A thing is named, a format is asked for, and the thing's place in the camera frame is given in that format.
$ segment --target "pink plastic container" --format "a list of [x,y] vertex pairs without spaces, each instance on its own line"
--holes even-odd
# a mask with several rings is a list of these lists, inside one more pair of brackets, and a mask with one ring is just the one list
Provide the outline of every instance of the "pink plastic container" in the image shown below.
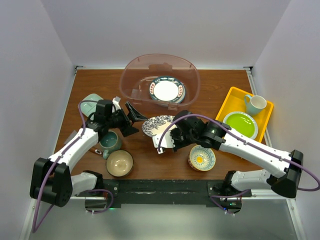
[[[185,97],[181,103],[153,100],[150,83],[157,77],[171,76],[183,83]],[[138,111],[174,115],[188,110],[200,91],[200,75],[189,61],[169,54],[147,54],[133,59],[124,69],[120,92]]]

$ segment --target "lime green plate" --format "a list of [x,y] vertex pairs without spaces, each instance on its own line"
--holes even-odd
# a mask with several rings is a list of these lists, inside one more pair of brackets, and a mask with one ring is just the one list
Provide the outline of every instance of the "lime green plate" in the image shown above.
[[258,125],[256,121],[245,112],[230,112],[225,116],[223,122],[248,138],[255,139],[258,135]]

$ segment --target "table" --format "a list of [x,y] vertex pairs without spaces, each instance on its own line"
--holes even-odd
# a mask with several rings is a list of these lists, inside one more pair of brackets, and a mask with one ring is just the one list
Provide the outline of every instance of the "table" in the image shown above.
[[[55,151],[64,146],[70,134],[81,127],[78,103],[87,95],[96,93],[104,99],[115,96],[122,97],[119,91],[119,79],[123,70],[78,70],[70,98],[65,111],[62,127],[59,133]],[[190,111],[215,119],[230,87],[234,86],[247,92],[252,92],[245,70],[199,70],[201,77],[200,94]],[[120,105],[125,106],[125,99]],[[146,117],[154,114],[142,112]],[[134,126],[141,130],[142,122]],[[122,138],[122,148],[131,153],[134,159],[132,172],[123,179],[181,179],[181,180],[221,180],[230,170],[254,171],[260,167],[229,153],[214,150],[216,163],[212,170],[200,172],[193,170],[188,162],[188,154],[193,145],[173,152],[167,149],[158,154],[152,139],[142,131],[124,138],[118,129],[115,131]],[[76,164],[72,175],[91,170],[103,175],[105,179],[113,179],[106,169],[106,161],[99,155],[87,152]]]

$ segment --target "teal mug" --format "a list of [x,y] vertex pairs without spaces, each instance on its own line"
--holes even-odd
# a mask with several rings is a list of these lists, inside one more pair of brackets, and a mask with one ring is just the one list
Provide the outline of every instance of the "teal mug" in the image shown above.
[[250,116],[255,116],[260,113],[266,106],[267,101],[258,95],[251,96],[249,94],[244,96],[245,112]]
[[121,148],[122,141],[121,138],[114,131],[109,130],[109,132],[101,139],[99,142],[100,148],[103,152],[102,157],[107,159],[108,156]]

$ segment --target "yellow tray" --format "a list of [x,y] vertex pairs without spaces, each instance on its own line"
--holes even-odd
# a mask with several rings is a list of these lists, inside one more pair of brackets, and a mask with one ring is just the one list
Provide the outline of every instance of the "yellow tray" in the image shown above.
[[[216,116],[216,120],[222,122],[225,116],[231,112],[246,112],[246,105],[245,105],[245,95],[249,94],[253,96],[253,94],[243,91],[235,86],[232,86],[225,97],[225,100],[220,108],[218,115]],[[258,135],[254,140],[261,143],[262,139],[264,138],[264,134],[271,116],[271,112],[274,109],[274,104],[270,101],[266,101],[266,107],[263,109],[259,114],[253,116],[253,119],[256,121],[258,125]]]

